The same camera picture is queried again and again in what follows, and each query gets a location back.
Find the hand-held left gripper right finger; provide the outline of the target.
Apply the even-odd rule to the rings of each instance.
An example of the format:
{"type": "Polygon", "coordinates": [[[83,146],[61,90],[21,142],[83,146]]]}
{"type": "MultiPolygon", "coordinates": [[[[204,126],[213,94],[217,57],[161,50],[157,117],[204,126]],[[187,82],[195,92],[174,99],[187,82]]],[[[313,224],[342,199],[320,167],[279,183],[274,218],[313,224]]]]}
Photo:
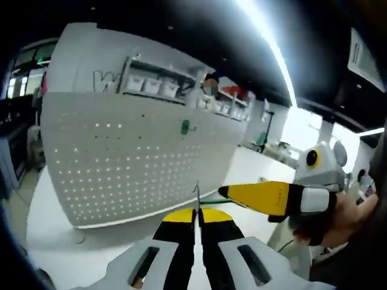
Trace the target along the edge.
{"type": "Polygon", "coordinates": [[[256,237],[244,237],[232,217],[198,210],[203,262],[216,289],[294,289],[288,260],[256,237]]]}

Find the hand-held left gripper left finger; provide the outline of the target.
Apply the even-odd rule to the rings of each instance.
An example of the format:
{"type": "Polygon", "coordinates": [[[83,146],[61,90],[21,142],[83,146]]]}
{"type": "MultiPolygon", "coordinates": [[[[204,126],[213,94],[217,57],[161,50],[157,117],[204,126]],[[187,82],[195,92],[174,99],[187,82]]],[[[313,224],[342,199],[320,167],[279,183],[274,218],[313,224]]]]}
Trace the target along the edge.
{"type": "Polygon", "coordinates": [[[194,264],[197,210],[168,214],[151,239],[108,263],[100,289],[186,289],[194,264]]]}

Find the person's right hand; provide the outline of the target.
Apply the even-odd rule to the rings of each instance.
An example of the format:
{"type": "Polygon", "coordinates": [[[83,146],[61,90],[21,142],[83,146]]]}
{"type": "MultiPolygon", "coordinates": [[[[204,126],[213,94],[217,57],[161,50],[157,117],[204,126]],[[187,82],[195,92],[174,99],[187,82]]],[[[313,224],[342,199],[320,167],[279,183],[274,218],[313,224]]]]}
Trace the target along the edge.
{"type": "Polygon", "coordinates": [[[376,209],[379,197],[371,195],[357,205],[345,193],[338,193],[334,210],[290,217],[288,227],[297,242],[334,248],[348,242],[376,209]]]}

